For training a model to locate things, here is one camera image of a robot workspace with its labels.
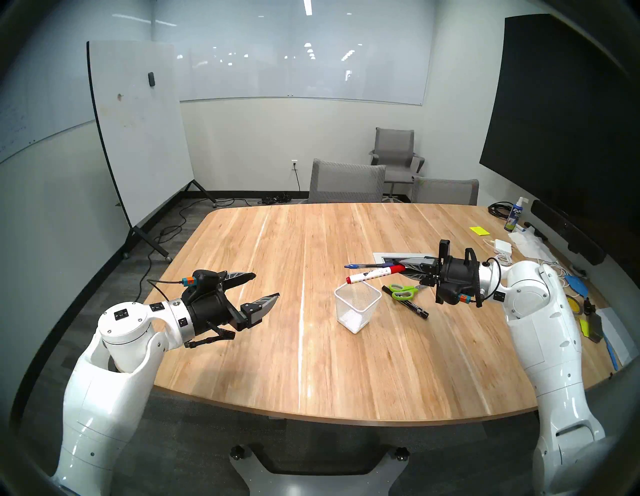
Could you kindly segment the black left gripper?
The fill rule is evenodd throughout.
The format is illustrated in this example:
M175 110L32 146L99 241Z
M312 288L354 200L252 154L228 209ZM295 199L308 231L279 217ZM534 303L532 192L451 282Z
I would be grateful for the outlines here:
M186 289L182 293L182 302L189 312L194 334L201 335L221 325L231 325L235 331L250 329L263 321L263 318L275 306L280 293L276 292L252 303L241 305L239 312L225 295L225 291L255 279L256 274L242 271L221 271L221 289L202 292L201 289Z

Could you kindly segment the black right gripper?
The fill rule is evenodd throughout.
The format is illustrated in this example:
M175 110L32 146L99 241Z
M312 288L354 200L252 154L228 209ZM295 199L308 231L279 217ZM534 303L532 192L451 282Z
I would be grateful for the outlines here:
M483 304L479 268L480 263L473 248L465 249L464 258L450 254L450 241L442 239L439 243L438 258L409 257L400 260L406 268L403 276L417 281L421 286L436 286L435 302L439 305L457 305L458 303ZM439 270L437 273L424 273L416 270Z

